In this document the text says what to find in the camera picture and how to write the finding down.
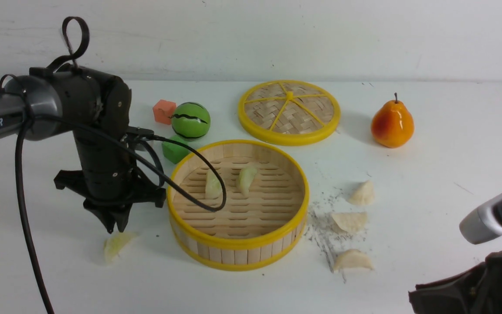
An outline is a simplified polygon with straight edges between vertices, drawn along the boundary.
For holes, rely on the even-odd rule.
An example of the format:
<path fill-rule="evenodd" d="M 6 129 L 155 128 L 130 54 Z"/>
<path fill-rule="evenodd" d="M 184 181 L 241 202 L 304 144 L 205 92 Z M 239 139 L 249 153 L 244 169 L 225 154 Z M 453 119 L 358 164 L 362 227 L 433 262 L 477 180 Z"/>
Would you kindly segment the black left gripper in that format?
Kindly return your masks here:
<path fill-rule="evenodd" d="M 85 198 L 87 211 L 104 225 L 108 234 L 124 232 L 131 208 L 136 203 L 163 207 L 166 191 L 157 186 L 137 166 L 137 159 L 122 148 L 88 131 L 74 131 L 79 171 L 61 170 L 54 178 L 59 190 L 70 189 Z"/>

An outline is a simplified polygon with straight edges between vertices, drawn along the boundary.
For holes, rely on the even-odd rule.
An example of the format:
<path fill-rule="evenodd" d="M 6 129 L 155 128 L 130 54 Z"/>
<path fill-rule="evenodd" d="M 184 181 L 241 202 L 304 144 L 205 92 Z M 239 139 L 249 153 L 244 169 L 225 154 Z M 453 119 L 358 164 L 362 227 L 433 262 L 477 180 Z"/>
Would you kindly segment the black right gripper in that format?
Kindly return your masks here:
<path fill-rule="evenodd" d="M 466 272 L 408 293 L 415 314 L 502 314 L 502 251 Z"/>

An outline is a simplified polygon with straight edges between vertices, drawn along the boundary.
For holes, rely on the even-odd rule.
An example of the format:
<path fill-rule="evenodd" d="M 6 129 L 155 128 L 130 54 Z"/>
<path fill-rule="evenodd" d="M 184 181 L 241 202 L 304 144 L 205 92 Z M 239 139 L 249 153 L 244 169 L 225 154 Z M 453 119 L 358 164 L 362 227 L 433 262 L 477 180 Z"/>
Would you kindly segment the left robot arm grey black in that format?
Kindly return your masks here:
<path fill-rule="evenodd" d="M 26 139 L 40 141 L 72 131 L 81 163 L 79 171 L 61 170 L 59 190 L 84 197 L 83 206 L 111 233 L 124 231 L 133 204 L 161 208 L 163 182 L 154 184 L 127 149 L 150 149 L 153 131 L 129 125 L 132 91 L 115 75 L 64 65 L 47 77 L 40 69 L 0 85 L 0 139 L 27 125 Z"/>

